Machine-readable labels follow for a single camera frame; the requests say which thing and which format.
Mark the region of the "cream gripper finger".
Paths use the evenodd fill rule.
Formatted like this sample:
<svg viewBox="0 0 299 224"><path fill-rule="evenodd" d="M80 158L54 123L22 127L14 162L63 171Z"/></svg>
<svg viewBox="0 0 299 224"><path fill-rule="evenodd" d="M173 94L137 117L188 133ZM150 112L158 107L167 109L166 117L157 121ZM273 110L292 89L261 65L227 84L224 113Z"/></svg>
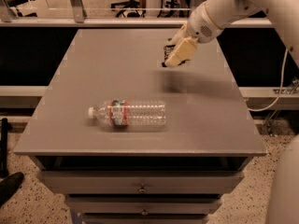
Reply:
<svg viewBox="0 0 299 224"><path fill-rule="evenodd" d="M179 30L176 32L176 34L169 40L168 45L174 46L176 45L181 39L188 36L187 33L187 24L183 24Z"/></svg>
<svg viewBox="0 0 299 224"><path fill-rule="evenodd" d="M169 55L165 64L166 67L177 67L188 61L196 52L197 41L193 38L187 37L181 39L176 45L174 50Z"/></svg>

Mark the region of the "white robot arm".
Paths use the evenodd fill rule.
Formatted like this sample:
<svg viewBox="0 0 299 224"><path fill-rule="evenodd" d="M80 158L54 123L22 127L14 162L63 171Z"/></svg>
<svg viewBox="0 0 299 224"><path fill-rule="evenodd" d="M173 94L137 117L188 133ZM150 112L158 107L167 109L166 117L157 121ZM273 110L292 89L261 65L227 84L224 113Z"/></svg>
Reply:
<svg viewBox="0 0 299 224"><path fill-rule="evenodd" d="M299 0L206 0L168 42L165 67L189 60L229 24L263 12L299 66ZM265 224L299 224L299 136L285 147L273 180Z"/></svg>

